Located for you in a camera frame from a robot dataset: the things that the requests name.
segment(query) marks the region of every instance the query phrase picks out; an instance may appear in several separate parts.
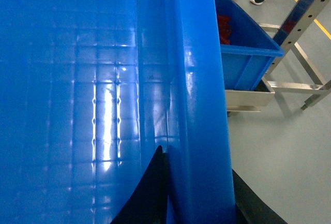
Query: small blue bin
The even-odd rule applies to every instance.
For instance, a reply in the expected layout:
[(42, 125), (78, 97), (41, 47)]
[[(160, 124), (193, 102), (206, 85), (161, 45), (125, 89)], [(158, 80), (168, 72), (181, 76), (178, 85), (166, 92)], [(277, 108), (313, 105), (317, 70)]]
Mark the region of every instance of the small blue bin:
[(231, 45), (221, 44), (226, 89), (253, 91), (284, 51), (232, 0), (215, 0), (216, 13), (230, 16)]

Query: blue plastic bin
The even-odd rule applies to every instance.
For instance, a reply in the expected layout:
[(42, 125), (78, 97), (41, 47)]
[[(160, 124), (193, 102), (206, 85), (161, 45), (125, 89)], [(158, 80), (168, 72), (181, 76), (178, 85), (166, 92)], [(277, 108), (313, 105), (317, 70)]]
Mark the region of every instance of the blue plastic bin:
[(168, 223), (235, 223), (219, 51), (214, 0), (0, 0), (0, 223), (109, 224), (159, 145)]
[(215, 0), (216, 13), (231, 17), (231, 45), (221, 44), (226, 89), (252, 91), (284, 51), (232, 0)]

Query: yellow floor line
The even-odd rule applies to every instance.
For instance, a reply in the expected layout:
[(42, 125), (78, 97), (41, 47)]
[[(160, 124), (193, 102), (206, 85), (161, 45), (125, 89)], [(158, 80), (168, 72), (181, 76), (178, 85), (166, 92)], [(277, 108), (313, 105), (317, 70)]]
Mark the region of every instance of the yellow floor line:
[(331, 34), (328, 32), (328, 30), (326, 30), (325, 27), (317, 19), (315, 19), (314, 22), (322, 30), (322, 32), (331, 40)]

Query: metal frame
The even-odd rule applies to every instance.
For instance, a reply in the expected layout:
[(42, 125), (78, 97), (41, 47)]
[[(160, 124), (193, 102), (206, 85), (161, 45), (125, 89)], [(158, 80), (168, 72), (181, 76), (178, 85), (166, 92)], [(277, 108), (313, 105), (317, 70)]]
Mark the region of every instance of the metal frame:
[(255, 91), (226, 90), (227, 111), (231, 115), (238, 112), (260, 112), (262, 107), (274, 98), (275, 91), (263, 78)]
[[(316, 66), (297, 43), (303, 32), (314, 21), (315, 17), (324, 9), (329, 1), (330, 0), (299, 0), (281, 26), (260, 24), (266, 32), (276, 33), (274, 41), (284, 49), (285, 54), (290, 50), (293, 51), (314, 83), (268, 82), (275, 92), (311, 94), (312, 96), (309, 97), (301, 107), (302, 110), (314, 106), (331, 93), (331, 80), (327, 82), (323, 78), (322, 74), (317, 70)], [(273, 64), (269, 67), (267, 73), (270, 74), (281, 60), (282, 57), (276, 58)]]
[[(261, 107), (266, 106), (270, 102), (275, 92), (310, 94), (311, 96), (301, 107), (301, 109), (304, 110), (314, 106), (331, 93), (331, 80), (326, 81), (323, 78), (322, 74), (317, 70), (316, 66), (297, 43), (303, 32), (329, 1), (330, 0), (299, 0), (281, 26), (260, 24), (266, 32), (276, 33), (274, 41), (284, 49), (285, 54), (290, 50), (293, 51), (302, 67), (312, 79), (313, 84), (274, 82), (263, 79), (262, 83), (267, 88), (269, 94), (261, 94), (261, 92), (226, 91), (229, 112), (260, 111)], [(267, 74), (272, 73), (281, 60), (282, 57), (275, 58)]]

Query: red object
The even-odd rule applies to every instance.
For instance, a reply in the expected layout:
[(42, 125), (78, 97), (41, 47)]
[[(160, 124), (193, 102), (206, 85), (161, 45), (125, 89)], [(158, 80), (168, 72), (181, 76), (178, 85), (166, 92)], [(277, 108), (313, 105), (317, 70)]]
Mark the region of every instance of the red object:
[(229, 36), (232, 34), (231, 25), (229, 24), (230, 21), (230, 16), (217, 15), (219, 41), (221, 44), (231, 43), (229, 40)]

